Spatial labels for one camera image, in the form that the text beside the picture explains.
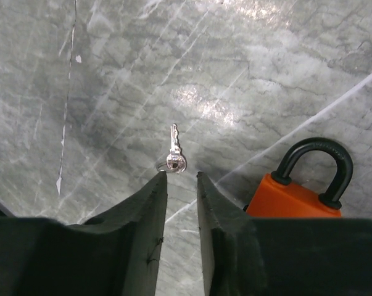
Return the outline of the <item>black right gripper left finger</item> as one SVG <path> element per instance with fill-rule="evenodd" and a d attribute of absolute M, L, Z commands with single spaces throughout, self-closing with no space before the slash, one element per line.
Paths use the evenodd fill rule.
<path fill-rule="evenodd" d="M 83 224 L 0 218 L 0 295 L 154 295 L 167 175 Z"/>

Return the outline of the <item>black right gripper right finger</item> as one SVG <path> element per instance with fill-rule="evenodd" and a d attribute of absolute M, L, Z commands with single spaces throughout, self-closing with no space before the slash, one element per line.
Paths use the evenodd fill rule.
<path fill-rule="evenodd" d="M 206 295 L 372 295 L 372 220 L 253 218 L 197 174 Z"/>

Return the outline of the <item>orange black padlock with keys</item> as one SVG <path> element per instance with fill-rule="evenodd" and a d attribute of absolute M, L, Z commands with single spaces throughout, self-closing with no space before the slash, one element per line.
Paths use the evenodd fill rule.
<path fill-rule="evenodd" d="M 290 177 L 298 160 L 311 151 L 324 152 L 336 162 L 336 174 L 321 194 L 295 183 Z M 352 175 L 353 161 L 345 147 L 327 138 L 307 138 L 294 144 L 277 169 L 263 177 L 244 211 L 260 218 L 340 218 L 340 198 Z"/>

